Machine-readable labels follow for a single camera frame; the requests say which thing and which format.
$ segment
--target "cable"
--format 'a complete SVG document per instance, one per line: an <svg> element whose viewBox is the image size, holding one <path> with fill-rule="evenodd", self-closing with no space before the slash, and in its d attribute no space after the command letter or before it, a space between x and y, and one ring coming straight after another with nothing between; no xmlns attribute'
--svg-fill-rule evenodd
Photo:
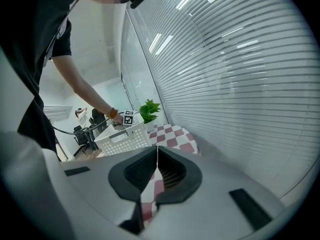
<svg viewBox="0 0 320 240"><path fill-rule="evenodd" d="M106 120L102 121L101 123L99 123L98 125L96 125L96 126L94 126L94 127L92 127L92 128L90 128L90 127L84 127L84 128L82 128L82 129L80 130L81 132L79 132L79 133L67 132L67 131L64 131L64 130L60 130L60 129L54 127L54 126L52 126L52 127L53 127L53 129L55 129L55 130L57 130L57 131L59 131L59 132L61 132L61 133L64 133L64 134L78 135L78 134L85 134L85 133L92 132L94 129L98 128L100 125L102 125L103 123L107 122L109 119L110 119L110 118L107 118Z"/></svg>

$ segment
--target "black rubber pad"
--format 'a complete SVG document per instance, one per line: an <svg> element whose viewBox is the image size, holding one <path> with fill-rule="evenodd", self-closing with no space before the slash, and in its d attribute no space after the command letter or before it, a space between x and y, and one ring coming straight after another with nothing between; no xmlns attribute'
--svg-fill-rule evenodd
<svg viewBox="0 0 320 240"><path fill-rule="evenodd" d="M65 173L65 175L67 175L69 177L72 175L82 174L87 171L90 171L90 169L88 167L84 166L84 167L79 167L79 168L75 168L75 169L65 170L64 173Z"/></svg>
<svg viewBox="0 0 320 240"><path fill-rule="evenodd" d="M230 191L229 194L254 230L259 230L272 221L272 218L243 188Z"/></svg>

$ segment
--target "red checkered cloth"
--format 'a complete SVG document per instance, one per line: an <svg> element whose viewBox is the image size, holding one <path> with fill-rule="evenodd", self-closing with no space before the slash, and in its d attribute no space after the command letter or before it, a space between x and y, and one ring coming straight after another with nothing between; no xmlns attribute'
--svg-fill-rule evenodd
<svg viewBox="0 0 320 240"><path fill-rule="evenodd" d="M152 146L164 146L191 152L196 155L199 154L194 137L185 128L181 128L178 125L155 125L154 131L149 133L149 138Z"/></svg>
<svg viewBox="0 0 320 240"><path fill-rule="evenodd" d="M186 129L177 125L155 125L154 131L149 133L153 146L165 146L200 155L197 143ZM156 196L165 190L163 178L158 169L155 170L151 180L141 194L142 217L147 226L152 217L157 213Z"/></svg>

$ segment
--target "glass wall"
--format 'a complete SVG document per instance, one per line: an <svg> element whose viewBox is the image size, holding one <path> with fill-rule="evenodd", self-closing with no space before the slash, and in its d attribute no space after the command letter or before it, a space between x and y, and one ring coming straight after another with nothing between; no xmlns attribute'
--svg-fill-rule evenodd
<svg viewBox="0 0 320 240"><path fill-rule="evenodd" d="M146 0L128 13L169 123L277 197L301 180L319 152L320 60L290 0Z"/></svg>
<svg viewBox="0 0 320 240"><path fill-rule="evenodd" d="M134 102L134 97L136 98L136 105L133 104L134 109L139 110L140 106L144 105L147 99L161 104L147 60L127 13L124 16L121 39L121 70L123 76L128 76L126 86L132 86L131 89L127 88L127 91L130 99L133 100L131 102ZM160 109L161 111L156 113L158 118L155 124L163 125L168 121L162 104L160 105Z"/></svg>

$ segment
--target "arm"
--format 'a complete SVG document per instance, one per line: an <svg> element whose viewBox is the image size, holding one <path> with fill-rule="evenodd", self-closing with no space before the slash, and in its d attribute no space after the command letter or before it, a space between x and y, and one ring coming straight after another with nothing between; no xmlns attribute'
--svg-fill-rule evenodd
<svg viewBox="0 0 320 240"><path fill-rule="evenodd" d="M87 108L83 108L83 109L80 109L80 110L77 110L79 113L81 113L82 111L87 111Z"/></svg>
<svg viewBox="0 0 320 240"><path fill-rule="evenodd" d="M110 113L112 107L83 79L70 55L53 57L52 61L77 95L98 111L101 111L106 115ZM123 123L123 118L120 114L117 114L113 120L117 123Z"/></svg>

